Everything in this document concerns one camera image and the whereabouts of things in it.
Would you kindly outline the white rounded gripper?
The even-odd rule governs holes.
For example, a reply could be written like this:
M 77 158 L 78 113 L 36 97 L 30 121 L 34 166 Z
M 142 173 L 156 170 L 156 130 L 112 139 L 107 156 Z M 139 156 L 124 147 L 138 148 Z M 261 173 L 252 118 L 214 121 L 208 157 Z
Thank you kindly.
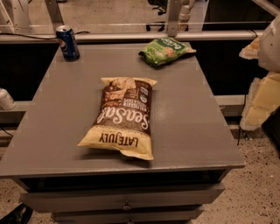
M 280 14 L 261 37 L 241 49 L 239 56 L 246 60 L 258 58 L 258 65 L 270 71 L 262 79 L 254 78 L 241 115 L 240 127 L 256 130 L 280 107 Z

